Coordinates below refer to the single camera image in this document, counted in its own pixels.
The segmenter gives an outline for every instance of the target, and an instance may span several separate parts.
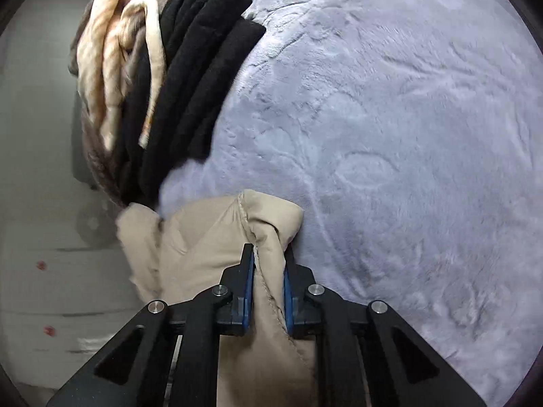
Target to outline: beige fabric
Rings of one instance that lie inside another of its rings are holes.
[[[252,190],[181,208],[165,222],[132,204],[117,221],[118,236],[144,302],[194,298],[240,262],[255,245],[253,318],[245,337],[222,337],[219,407],[316,405],[313,341],[287,336],[283,313],[283,252],[302,223],[291,202]]]
[[[149,110],[154,109],[165,72],[158,15],[166,1],[94,0],[92,4],[77,46],[78,90],[89,111],[91,125],[100,132],[106,155],[115,144],[120,108],[126,96],[121,76],[127,51],[134,46],[144,24],[151,62]]]

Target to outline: lavender plush blanket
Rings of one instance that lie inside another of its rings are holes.
[[[387,300],[501,407],[543,343],[543,58],[507,0],[254,0],[211,157],[160,207],[253,188],[299,262]]]

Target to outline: striped cream cloth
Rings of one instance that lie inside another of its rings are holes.
[[[158,16],[167,0],[94,0],[77,46],[78,91],[104,152],[115,144],[121,105],[126,96],[121,76],[140,28],[151,63],[148,116],[152,116],[166,72]]]

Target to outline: gray floor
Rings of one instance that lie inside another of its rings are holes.
[[[87,2],[26,0],[0,36],[0,359],[33,405],[141,306],[115,210],[72,175],[67,54]]]

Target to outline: silver screw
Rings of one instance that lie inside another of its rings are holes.
[[[384,314],[388,310],[387,304],[380,300],[371,303],[371,308],[373,309],[373,312],[377,312],[378,314]]]
[[[218,284],[217,286],[213,286],[211,292],[213,292],[213,295],[216,297],[222,297],[228,293],[228,288],[223,284]]]
[[[162,312],[164,310],[164,303],[159,300],[151,301],[147,306],[147,309],[152,314],[158,314],[159,312]]]
[[[321,284],[311,284],[307,290],[311,295],[322,295],[324,293],[324,286]]]

